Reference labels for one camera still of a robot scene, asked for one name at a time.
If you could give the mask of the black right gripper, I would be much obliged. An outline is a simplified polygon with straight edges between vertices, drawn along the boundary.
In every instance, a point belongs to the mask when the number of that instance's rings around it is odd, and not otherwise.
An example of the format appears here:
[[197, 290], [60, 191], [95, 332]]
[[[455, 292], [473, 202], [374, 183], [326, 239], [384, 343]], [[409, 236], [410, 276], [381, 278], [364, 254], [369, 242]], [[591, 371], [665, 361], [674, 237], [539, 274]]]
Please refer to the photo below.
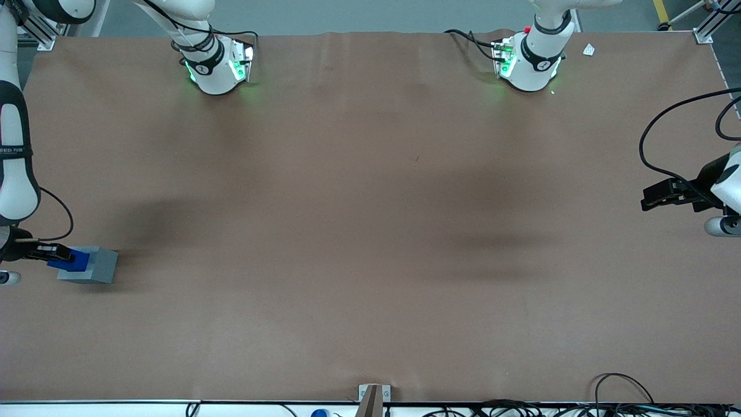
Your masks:
[[39, 240], [19, 227], [3, 227], [3, 261], [18, 261], [28, 253], [35, 253], [40, 261], [74, 261], [75, 254], [63, 244], [39, 244]]

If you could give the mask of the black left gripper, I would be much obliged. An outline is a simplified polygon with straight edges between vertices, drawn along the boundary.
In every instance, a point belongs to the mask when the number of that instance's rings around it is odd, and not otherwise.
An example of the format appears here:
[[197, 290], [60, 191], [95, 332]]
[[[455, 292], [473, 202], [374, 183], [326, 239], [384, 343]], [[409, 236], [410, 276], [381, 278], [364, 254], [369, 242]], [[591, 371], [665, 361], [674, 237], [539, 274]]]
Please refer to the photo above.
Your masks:
[[651, 211], [662, 206], [679, 206], [692, 203], [694, 212], [713, 209], [723, 210], [725, 204], [711, 192], [711, 187], [720, 178], [728, 163], [729, 153], [702, 166], [692, 184], [697, 189], [698, 200], [692, 202], [685, 197], [688, 187], [677, 178], [666, 178], [644, 189], [644, 198], [641, 200], [641, 210]]

